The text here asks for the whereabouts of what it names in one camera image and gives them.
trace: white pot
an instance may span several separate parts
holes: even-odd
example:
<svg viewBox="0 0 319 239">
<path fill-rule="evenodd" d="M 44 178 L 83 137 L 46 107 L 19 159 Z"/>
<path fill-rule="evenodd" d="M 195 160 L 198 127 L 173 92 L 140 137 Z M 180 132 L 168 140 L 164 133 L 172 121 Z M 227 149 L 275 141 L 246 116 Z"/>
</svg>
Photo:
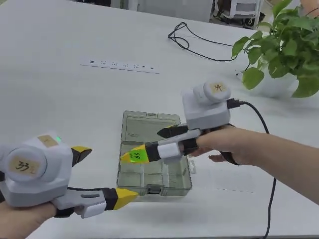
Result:
<svg viewBox="0 0 319 239">
<path fill-rule="evenodd" d="M 264 69 L 265 73 L 264 79 L 252 90 L 249 92 L 253 95 L 260 95 L 269 98 L 281 98 L 284 96 L 291 96 L 291 91 L 289 89 L 298 82 L 297 78 L 288 73 L 284 77 L 273 79 L 269 75 L 268 69 Z M 238 72 L 237 77 L 242 81 L 243 73 Z"/>
</svg>

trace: white tabletop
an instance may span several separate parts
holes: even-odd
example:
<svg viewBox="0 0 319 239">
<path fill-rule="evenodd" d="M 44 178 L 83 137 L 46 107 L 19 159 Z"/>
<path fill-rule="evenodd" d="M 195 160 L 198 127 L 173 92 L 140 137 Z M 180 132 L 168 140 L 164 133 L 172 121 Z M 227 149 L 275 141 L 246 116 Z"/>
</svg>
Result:
<svg viewBox="0 0 319 239">
<path fill-rule="evenodd" d="M 245 56 L 217 63 L 167 39 L 180 19 L 66 0 L 8 0 L 0 7 L 0 143 L 20 142 L 54 129 L 70 145 L 94 151 L 73 169 L 70 185 L 115 187 L 125 110 L 178 114 L 180 91 L 207 80 L 225 81 L 233 96 L 252 102 L 273 134 L 319 146 L 318 96 L 273 100 L 249 95 L 235 77 Z M 249 30 L 188 21 L 197 34 L 233 44 Z M 229 47 L 191 37 L 191 47 L 227 59 Z M 90 57 L 152 64 L 160 74 L 80 66 Z M 232 123 L 262 126 L 249 108 Z M 175 203 L 131 203 L 81 219 L 52 219 L 31 239 L 231 237 L 263 235 L 272 178 L 254 167 L 195 161 L 193 189 Z M 281 183 L 270 235 L 319 235 L 319 207 Z"/>
</svg>

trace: handwritten label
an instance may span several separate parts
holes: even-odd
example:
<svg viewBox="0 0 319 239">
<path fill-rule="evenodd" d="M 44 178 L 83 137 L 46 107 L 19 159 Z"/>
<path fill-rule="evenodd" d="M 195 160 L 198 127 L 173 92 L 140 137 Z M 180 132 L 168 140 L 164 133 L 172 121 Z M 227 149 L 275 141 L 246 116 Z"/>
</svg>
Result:
<svg viewBox="0 0 319 239">
<path fill-rule="evenodd" d="M 145 149 L 137 149 L 130 151 L 130 161 L 132 163 L 145 163 L 149 161 L 148 154 Z"/>
<path fill-rule="evenodd" d="M 23 175 L 35 175 L 40 167 L 40 163 L 21 157 L 14 157 L 9 164 L 9 171 Z"/>
<path fill-rule="evenodd" d="M 220 92 L 227 91 L 227 87 L 221 82 L 210 84 L 210 88 L 213 93 L 220 93 Z"/>
<path fill-rule="evenodd" d="M 49 135 L 39 136 L 38 139 L 44 144 L 45 147 L 50 148 L 53 146 L 57 146 L 58 143 Z"/>
</svg>

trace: white power strip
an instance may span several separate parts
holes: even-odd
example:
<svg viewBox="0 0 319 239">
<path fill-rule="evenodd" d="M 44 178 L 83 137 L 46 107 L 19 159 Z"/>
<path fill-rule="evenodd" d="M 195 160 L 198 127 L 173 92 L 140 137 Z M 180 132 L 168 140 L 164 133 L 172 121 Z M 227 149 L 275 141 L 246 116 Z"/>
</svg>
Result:
<svg viewBox="0 0 319 239">
<path fill-rule="evenodd" d="M 159 74 L 159 72 L 156 71 L 153 66 L 137 63 L 123 63 L 119 61 L 89 59 L 81 63 L 80 65 Z"/>
</svg>

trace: plastic box lid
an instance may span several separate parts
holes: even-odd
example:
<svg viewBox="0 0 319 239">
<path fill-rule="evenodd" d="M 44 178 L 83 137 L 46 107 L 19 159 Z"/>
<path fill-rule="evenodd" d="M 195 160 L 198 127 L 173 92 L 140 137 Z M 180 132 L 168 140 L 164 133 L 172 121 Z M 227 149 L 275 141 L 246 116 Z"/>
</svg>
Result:
<svg viewBox="0 0 319 239">
<path fill-rule="evenodd" d="M 157 132 L 174 124 L 180 124 L 177 115 L 125 111 L 120 156 L 141 144 L 163 139 Z M 117 186 L 138 192 L 140 196 L 185 196 L 192 188 L 187 157 L 170 164 L 162 160 L 128 164 L 119 159 Z"/>
</svg>

